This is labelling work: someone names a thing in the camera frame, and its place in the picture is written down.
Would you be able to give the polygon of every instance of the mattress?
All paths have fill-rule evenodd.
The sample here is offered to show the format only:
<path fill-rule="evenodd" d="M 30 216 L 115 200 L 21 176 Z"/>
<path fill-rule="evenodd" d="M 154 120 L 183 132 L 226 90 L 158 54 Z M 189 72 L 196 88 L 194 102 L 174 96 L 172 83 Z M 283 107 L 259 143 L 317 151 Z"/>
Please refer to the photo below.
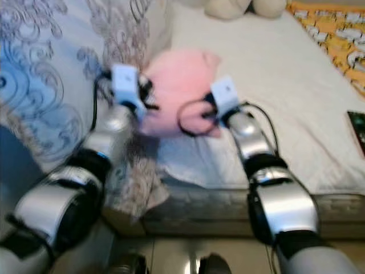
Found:
<path fill-rule="evenodd" d="M 220 55 L 219 75 L 231 75 L 240 99 L 261 105 L 273 118 L 284 159 L 317 201 L 322 235 L 365 238 L 365 160 L 345 116 L 348 109 L 364 111 L 364 98 L 288 12 L 275 21 L 246 14 L 223 23 L 177 3 L 175 16 L 173 47 L 201 47 Z M 304 133 L 293 130 L 297 125 Z M 234 188 L 214 184 L 212 178 L 197 182 L 201 174 L 193 167 L 199 163 L 192 157 L 166 165 L 179 160 L 171 154 L 162 161 L 171 196 L 146 214 L 146 231 L 252 235 L 247 180 L 237 178 L 241 184 Z"/>

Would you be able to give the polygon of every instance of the blanket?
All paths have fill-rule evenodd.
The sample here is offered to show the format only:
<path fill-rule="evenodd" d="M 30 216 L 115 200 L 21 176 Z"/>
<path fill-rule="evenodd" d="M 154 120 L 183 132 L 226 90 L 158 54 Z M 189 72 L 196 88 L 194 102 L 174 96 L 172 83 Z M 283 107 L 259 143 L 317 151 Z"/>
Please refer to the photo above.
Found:
<path fill-rule="evenodd" d="M 365 98 L 365 6 L 293 2 L 287 9 Z"/>

